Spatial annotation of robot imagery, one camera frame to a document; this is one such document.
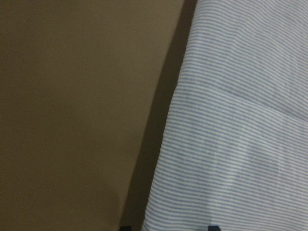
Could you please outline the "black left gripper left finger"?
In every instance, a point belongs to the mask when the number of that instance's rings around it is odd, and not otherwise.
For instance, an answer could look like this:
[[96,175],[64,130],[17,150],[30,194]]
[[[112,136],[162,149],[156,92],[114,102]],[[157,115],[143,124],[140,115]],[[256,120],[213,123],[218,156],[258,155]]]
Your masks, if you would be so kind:
[[131,226],[121,226],[120,231],[131,231]]

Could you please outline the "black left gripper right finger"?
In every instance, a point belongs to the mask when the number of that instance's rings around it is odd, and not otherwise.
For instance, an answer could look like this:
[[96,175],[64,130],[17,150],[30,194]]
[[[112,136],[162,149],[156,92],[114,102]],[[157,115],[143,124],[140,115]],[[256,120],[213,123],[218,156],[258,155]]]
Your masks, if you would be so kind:
[[220,231],[220,227],[217,225],[210,225],[208,226],[208,231]]

